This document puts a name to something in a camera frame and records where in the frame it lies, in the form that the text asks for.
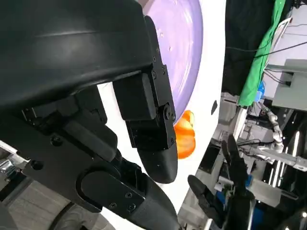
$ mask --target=green cloth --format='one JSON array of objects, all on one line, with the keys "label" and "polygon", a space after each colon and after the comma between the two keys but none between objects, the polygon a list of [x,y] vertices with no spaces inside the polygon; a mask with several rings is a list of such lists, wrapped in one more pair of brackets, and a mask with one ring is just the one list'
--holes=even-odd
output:
[{"label": "green cloth", "polygon": [[[259,45],[256,57],[270,52],[272,46],[272,38],[274,37],[275,30],[278,27],[280,17],[283,12],[284,3],[285,0],[275,0],[272,14],[272,25],[265,34],[261,44]],[[238,102],[240,106],[250,106],[255,100],[267,58],[268,56],[265,55],[263,57],[254,59],[249,71],[248,78],[243,87],[243,91],[240,95]]]}]

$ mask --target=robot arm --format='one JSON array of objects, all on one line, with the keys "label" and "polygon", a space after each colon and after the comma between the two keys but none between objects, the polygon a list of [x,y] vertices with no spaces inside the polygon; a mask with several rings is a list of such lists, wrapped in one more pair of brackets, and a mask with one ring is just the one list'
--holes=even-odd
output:
[{"label": "robot arm", "polygon": [[266,144],[263,146],[259,146],[258,148],[260,150],[275,150],[278,153],[283,152],[283,133],[280,130],[279,124],[277,122],[277,116],[264,104],[260,103],[260,106],[262,110],[265,112],[265,114],[268,116],[269,121],[273,125],[273,139],[274,142],[270,144]]},{"label": "robot arm", "polygon": [[[0,12],[0,140],[24,160],[22,173],[92,212],[106,207],[147,230],[178,230],[153,181],[177,175],[176,114],[155,26],[141,6],[6,1]],[[151,178],[121,156],[106,126],[96,84],[111,81]]]}]

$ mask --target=floor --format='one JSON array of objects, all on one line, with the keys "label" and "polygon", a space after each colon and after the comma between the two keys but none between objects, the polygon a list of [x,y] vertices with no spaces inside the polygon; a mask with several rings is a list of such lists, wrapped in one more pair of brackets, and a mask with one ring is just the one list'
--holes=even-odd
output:
[{"label": "floor", "polygon": [[[5,186],[0,180],[0,189]],[[69,203],[69,200],[44,187],[32,182],[13,201],[8,209],[18,230],[48,230],[57,214]],[[101,215],[93,230],[115,230]]]}]

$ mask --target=ceiling light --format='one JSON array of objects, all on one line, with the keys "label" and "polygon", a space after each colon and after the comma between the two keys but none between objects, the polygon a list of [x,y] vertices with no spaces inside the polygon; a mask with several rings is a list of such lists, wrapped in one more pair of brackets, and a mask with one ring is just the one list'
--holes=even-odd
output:
[{"label": "ceiling light", "polygon": [[297,151],[297,146],[298,146],[298,139],[299,139],[299,132],[296,132],[295,139],[294,139],[294,147],[293,147],[293,152],[292,156],[296,157],[296,151]]},{"label": "ceiling light", "polygon": [[275,172],[275,175],[274,175],[274,180],[273,180],[273,183],[272,183],[272,186],[273,186],[274,188],[276,187],[276,184],[277,184],[277,178],[278,178],[278,174],[279,174],[280,164],[281,164],[281,162],[278,161],[278,162],[277,162],[277,166],[276,166],[276,172]]},{"label": "ceiling light", "polygon": [[282,164],[282,169],[281,169],[281,171],[280,171],[280,177],[283,176],[283,170],[284,170],[284,163]]},{"label": "ceiling light", "polygon": [[271,184],[271,181],[272,181],[273,171],[274,171],[274,169],[271,170],[270,179],[269,179],[269,184]]}]

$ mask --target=purple bowl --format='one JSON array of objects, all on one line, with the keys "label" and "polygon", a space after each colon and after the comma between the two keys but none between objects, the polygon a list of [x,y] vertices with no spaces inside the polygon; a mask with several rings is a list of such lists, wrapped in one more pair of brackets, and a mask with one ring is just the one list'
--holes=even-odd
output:
[{"label": "purple bowl", "polygon": [[189,103],[200,67],[203,39],[201,6],[198,0],[149,0],[143,11],[152,18],[157,30],[177,122]]}]

